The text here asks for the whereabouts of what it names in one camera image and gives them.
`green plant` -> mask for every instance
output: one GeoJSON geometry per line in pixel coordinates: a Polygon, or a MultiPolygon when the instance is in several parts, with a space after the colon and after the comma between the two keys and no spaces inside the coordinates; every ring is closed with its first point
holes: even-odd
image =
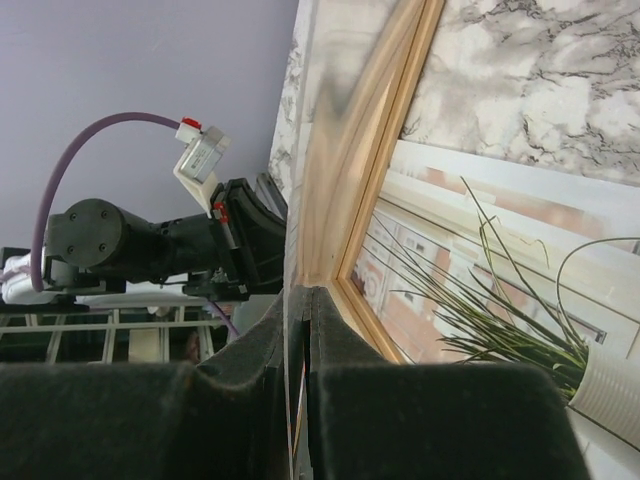
{"type": "MultiPolygon", "coordinates": [[[[475,284],[466,285],[418,252],[404,247],[395,238],[395,243],[400,247],[399,251],[379,243],[400,260],[400,270],[393,271],[414,289],[409,293],[434,301],[441,309],[436,311],[435,315],[459,332],[441,339],[449,347],[447,350],[467,355],[463,363],[524,362],[535,365],[550,375],[568,402],[575,395],[584,376],[588,347],[564,312],[549,307],[532,288],[498,235],[493,225],[495,218],[487,216],[466,181],[464,183],[478,208],[480,241],[496,291],[486,287],[473,272],[470,272],[470,275],[475,284]],[[509,299],[494,270],[487,229],[495,236],[527,293],[560,327],[561,334],[556,334],[541,325],[509,299]],[[422,267],[424,264],[429,265],[430,271],[422,267]],[[456,290],[447,287],[447,281],[455,285],[456,290]],[[504,309],[508,319],[502,318],[490,309],[490,304],[504,309]],[[518,328],[514,319],[524,322],[534,334],[518,328]]],[[[387,233],[393,238],[391,232],[387,230],[387,233]]]]}

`wooden picture frame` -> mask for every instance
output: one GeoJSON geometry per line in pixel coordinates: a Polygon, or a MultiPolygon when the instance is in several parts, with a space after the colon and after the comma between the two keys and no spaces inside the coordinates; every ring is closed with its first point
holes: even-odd
{"type": "Polygon", "coordinates": [[[295,283],[327,287],[345,322],[396,363],[404,356],[351,275],[443,6],[398,2],[340,119],[330,83],[320,87],[298,189],[295,283]]]}

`metal rack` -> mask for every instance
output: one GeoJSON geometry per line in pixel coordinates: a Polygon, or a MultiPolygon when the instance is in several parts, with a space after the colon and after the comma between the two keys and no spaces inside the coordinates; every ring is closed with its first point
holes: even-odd
{"type": "Polygon", "coordinates": [[[123,321],[123,317],[135,315],[141,316],[146,313],[145,309],[116,309],[108,311],[90,312],[88,316],[101,315],[106,316],[107,321],[102,323],[77,323],[70,322],[72,317],[77,315],[58,315],[55,321],[44,321],[42,315],[7,315],[0,317],[0,341],[5,335],[25,334],[25,333],[51,333],[49,344],[47,346],[45,362],[54,364],[58,362],[58,353],[62,342],[62,336],[65,332],[76,331],[104,331],[104,344],[102,349],[102,358],[95,363],[110,364],[113,362],[114,349],[116,345],[116,333],[121,330],[145,330],[147,332],[157,332],[159,341],[159,355],[157,361],[161,363],[171,360],[170,352],[170,331],[176,328],[195,329],[198,334],[200,356],[208,358],[214,353],[214,342],[212,338],[212,328],[218,328],[223,325],[219,318],[211,317],[200,308],[191,308],[185,306],[177,306],[172,318],[162,318],[157,321],[123,321]],[[185,320],[188,309],[198,312],[197,320],[185,320]],[[23,319],[23,325],[10,325],[16,323],[15,319],[23,319]]]}

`white plant pot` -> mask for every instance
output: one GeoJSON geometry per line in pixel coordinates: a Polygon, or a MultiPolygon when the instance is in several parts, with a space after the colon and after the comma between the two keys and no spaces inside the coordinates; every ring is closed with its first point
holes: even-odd
{"type": "Polygon", "coordinates": [[[569,407],[640,449],[640,367],[590,343],[584,378],[569,407]]]}

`wooden edge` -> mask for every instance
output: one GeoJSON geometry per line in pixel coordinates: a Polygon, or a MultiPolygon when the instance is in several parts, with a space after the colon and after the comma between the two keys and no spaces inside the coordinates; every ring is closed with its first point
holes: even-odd
{"type": "Polygon", "coordinates": [[[398,76],[399,86],[394,104],[385,126],[385,133],[373,159],[369,179],[365,183],[364,191],[360,197],[361,202],[355,215],[351,234],[346,237],[347,240],[341,251],[342,259],[338,262],[338,269],[334,274],[336,278],[349,279],[355,267],[443,6],[444,0],[427,0],[425,2],[418,29],[407,52],[408,62],[402,74],[398,76]]]}
{"type": "Polygon", "coordinates": [[[339,278],[334,280],[331,297],[336,305],[342,304],[348,313],[347,323],[352,321],[357,326],[361,336],[387,360],[393,363],[406,363],[402,353],[396,347],[380,319],[371,309],[362,294],[351,279],[339,278]]]}
{"type": "Polygon", "coordinates": [[[378,350],[378,346],[373,340],[373,337],[369,334],[369,331],[366,329],[366,326],[360,321],[359,317],[354,317],[353,315],[353,307],[351,302],[346,297],[344,289],[338,283],[337,280],[333,280],[328,286],[327,290],[329,291],[329,295],[331,295],[331,299],[333,303],[336,305],[338,312],[340,312],[340,316],[344,320],[344,323],[349,325],[351,329],[356,332],[362,339],[371,345],[373,348],[378,350]]]}
{"type": "MultiPolygon", "coordinates": [[[[308,205],[317,206],[319,203],[326,203],[317,198],[327,188],[327,185],[322,185],[322,181],[318,181],[318,179],[329,174],[335,177],[333,182],[340,184],[340,177],[348,174],[348,169],[351,166],[349,159],[353,158],[354,150],[357,151],[360,148],[363,137],[370,134],[371,130],[373,130],[372,152],[364,155],[366,160],[364,172],[360,181],[352,189],[355,191],[356,201],[349,201],[349,204],[356,208],[345,210],[344,204],[326,203],[326,207],[320,211],[320,215],[318,213],[309,214],[300,219],[299,229],[301,232],[305,232],[305,235],[308,231],[311,231],[314,238],[323,234],[324,229],[317,223],[321,217],[324,218],[325,223],[333,218],[344,217],[347,228],[341,228],[341,231],[347,234],[350,232],[350,226],[353,224],[357,206],[360,204],[360,197],[364,191],[364,184],[369,176],[369,165],[374,156],[373,152],[377,150],[380,137],[385,130],[394,102],[395,90],[399,85],[399,74],[407,62],[407,49],[418,28],[418,18],[425,1],[401,0],[398,3],[386,22],[381,36],[376,41],[374,51],[366,63],[364,72],[349,100],[347,111],[343,115],[338,116],[337,112],[333,111],[334,105],[331,101],[333,84],[325,82],[326,79],[323,81],[316,101],[314,125],[307,148],[303,182],[305,188],[301,197],[301,212],[306,212],[308,205]],[[380,118],[379,124],[374,129],[368,123],[372,117],[380,118]],[[340,134],[337,138],[331,138],[337,125],[340,126],[340,134]],[[333,150],[328,151],[329,145],[332,144],[334,144],[333,150]],[[322,160],[329,156],[333,157],[333,165],[340,165],[339,169],[334,171],[327,169],[322,160]]],[[[334,272],[337,271],[340,263],[338,260],[342,258],[341,254],[336,255],[335,253],[341,251],[345,241],[346,238],[340,238],[337,242],[300,243],[298,264],[302,267],[301,277],[305,285],[326,284],[334,277],[334,272]]]]}
{"type": "MultiPolygon", "coordinates": [[[[341,304],[348,315],[348,320],[346,320],[347,316],[344,316],[345,321],[351,322],[352,328],[354,325],[357,326],[370,345],[395,363],[406,363],[406,359],[378,316],[353,284],[351,274],[371,222],[376,200],[424,67],[443,6],[444,0],[426,0],[413,41],[407,42],[406,52],[402,53],[406,59],[405,67],[402,73],[392,80],[398,85],[396,94],[390,107],[387,123],[379,140],[376,138],[379,146],[369,171],[365,172],[365,175],[368,174],[368,180],[363,182],[363,191],[359,197],[360,204],[354,209],[351,232],[345,237],[345,244],[340,251],[342,258],[337,263],[338,267],[334,272],[335,280],[330,290],[336,305],[341,304]]],[[[391,84],[390,91],[394,91],[394,83],[391,84]]]]}

